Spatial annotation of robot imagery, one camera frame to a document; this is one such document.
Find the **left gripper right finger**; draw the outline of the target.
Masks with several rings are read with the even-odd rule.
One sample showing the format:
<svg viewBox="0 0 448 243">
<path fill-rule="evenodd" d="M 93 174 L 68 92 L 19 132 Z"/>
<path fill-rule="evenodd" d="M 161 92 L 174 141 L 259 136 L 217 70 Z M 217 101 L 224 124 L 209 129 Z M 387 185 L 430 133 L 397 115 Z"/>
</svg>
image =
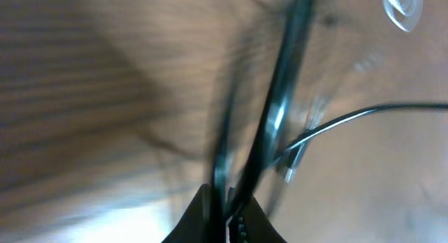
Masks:
<svg viewBox="0 0 448 243">
<path fill-rule="evenodd" d="M 286 243 L 252 196 L 245 209 L 228 223 L 229 243 Z"/>
</svg>

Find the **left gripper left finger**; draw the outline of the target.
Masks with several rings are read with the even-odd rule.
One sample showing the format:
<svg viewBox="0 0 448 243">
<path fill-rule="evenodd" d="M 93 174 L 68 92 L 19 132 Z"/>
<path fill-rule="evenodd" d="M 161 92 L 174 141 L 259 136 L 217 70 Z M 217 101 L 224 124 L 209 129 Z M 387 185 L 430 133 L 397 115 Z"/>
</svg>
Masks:
<svg viewBox="0 0 448 243">
<path fill-rule="evenodd" d="M 162 243 L 206 242 L 206 203 L 210 185 L 202 184 L 174 229 Z"/>
</svg>

